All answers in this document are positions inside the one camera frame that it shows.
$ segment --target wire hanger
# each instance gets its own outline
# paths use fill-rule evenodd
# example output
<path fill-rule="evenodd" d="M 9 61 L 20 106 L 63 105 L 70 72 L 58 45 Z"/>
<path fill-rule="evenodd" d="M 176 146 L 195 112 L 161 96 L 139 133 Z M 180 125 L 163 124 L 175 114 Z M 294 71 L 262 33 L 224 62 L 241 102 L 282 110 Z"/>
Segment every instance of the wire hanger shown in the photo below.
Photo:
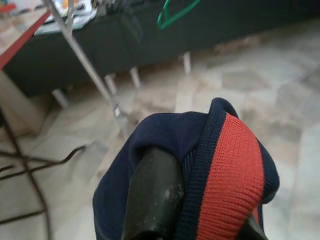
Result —
<path fill-rule="evenodd" d="M 175 21 L 182 18 L 184 15 L 189 13 L 195 6 L 197 6 L 200 3 L 200 0 L 194 0 L 192 3 L 190 3 L 188 6 L 181 9 L 179 12 L 174 14 L 173 16 L 169 15 L 169 4 L 171 0 L 166 0 L 165 4 L 163 6 L 163 9 L 159 13 L 158 16 L 158 27 L 160 29 L 166 29 L 168 26 L 173 24 Z"/>

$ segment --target navy blue fabric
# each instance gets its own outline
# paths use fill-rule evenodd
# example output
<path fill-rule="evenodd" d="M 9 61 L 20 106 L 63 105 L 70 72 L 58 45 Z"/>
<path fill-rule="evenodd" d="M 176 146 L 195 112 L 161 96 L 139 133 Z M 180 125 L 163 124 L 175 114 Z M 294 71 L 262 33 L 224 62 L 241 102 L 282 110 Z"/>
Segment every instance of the navy blue fabric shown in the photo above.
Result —
<path fill-rule="evenodd" d="M 231 104 L 222 99 L 215 98 L 196 150 L 196 161 L 192 165 L 191 173 L 181 213 L 175 231 L 175 240 L 197 239 L 198 221 L 201 211 L 209 170 L 213 155 L 223 128 L 226 115 L 238 117 Z"/>
<path fill-rule="evenodd" d="M 130 179 L 149 146 L 163 148 L 181 162 L 186 197 L 176 226 L 175 239 L 195 240 L 212 155 L 227 113 L 238 117 L 228 101 L 215 98 L 209 114 L 158 113 L 143 120 L 126 141 L 94 193 L 93 213 L 97 240 L 121 239 Z M 263 202 L 267 202 L 279 187 L 279 177 L 273 160 L 261 144 L 260 149 L 266 184 L 266 200 Z"/>
<path fill-rule="evenodd" d="M 263 163 L 263 173 L 264 173 L 264 190 L 263 190 L 263 204 L 269 203 L 275 196 L 279 185 L 280 179 L 276 169 L 275 162 L 270 156 L 269 152 L 258 140 L 260 152 L 262 156 Z"/>
<path fill-rule="evenodd" d="M 146 147 L 163 148 L 182 163 L 196 148 L 207 118 L 199 112 L 158 113 L 138 125 L 94 193 L 97 240 L 121 239 L 129 182 Z"/>

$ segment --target green hanger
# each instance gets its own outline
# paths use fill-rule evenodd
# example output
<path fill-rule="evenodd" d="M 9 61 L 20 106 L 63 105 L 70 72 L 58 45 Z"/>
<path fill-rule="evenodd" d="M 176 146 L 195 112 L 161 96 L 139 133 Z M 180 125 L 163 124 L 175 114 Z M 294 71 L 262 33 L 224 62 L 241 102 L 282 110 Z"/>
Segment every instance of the green hanger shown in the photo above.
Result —
<path fill-rule="evenodd" d="M 163 9 L 159 13 L 159 16 L 158 16 L 158 27 L 160 29 L 167 28 L 169 25 L 171 25 L 172 23 L 174 23 L 175 21 L 177 21 L 178 19 L 182 18 L 184 15 L 189 13 L 195 6 L 198 5 L 198 3 L 200 3 L 200 0 L 194 0 L 190 5 L 186 6 L 183 9 L 181 9 L 175 15 L 169 16 L 168 8 L 169 8 L 170 1 L 171 0 L 166 0 L 165 1 Z"/>

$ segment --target ribbed knit trim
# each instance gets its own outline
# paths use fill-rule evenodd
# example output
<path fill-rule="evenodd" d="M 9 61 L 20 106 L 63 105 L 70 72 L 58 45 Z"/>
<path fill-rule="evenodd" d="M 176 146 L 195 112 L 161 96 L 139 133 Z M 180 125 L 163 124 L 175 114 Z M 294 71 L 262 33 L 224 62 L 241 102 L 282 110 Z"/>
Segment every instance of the ribbed knit trim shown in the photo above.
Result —
<path fill-rule="evenodd" d="M 264 195 L 264 165 L 255 135 L 232 106 L 215 98 L 199 140 L 176 240 L 234 240 Z"/>
<path fill-rule="evenodd" d="M 227 113 L 214 152 L 198 224 L 198 240 L 234 240 L 264 191 L 255 135 Z"/>

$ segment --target marble floor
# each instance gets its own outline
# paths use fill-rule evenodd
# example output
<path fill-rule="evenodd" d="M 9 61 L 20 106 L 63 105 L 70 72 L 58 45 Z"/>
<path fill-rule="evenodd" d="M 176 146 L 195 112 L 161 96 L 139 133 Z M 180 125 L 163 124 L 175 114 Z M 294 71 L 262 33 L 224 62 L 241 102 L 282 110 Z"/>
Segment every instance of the marble floor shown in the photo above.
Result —
<path fill-rule="evenodd" d="M 139 120 L 157 112 L 206 113 L 215 97 L 233 104 L 280 175 L 279 191 L 264 206 L 270 240 L 320 239 L 319 29 L 320 21 L 311 21 L 272 31 L 257 44 L 231 52 L 192 52 L 189 75 L 178 60 L 143 67 L 139 89 L 126 73 L 115 79 L 121 106 Z M 55 240 L 94 240 L 92 195 L 124 139 L 110 106 L 90 83 L 76 86 L 68 97 L 70 106 L 54 106 L 39 136 L 19 140 L 25 153 L 53 159 L 93 141 L 107 148 L 103 156 L 79 156 L 35 174 L 49 202 Z M 8 143 L 0 148 L 8 149 Z M 24 177 L 1 181 L 0 196 L 1 219 L 39 206 Z M 1 225 L 0 239 L 43 240 L 43 220 Z"/>

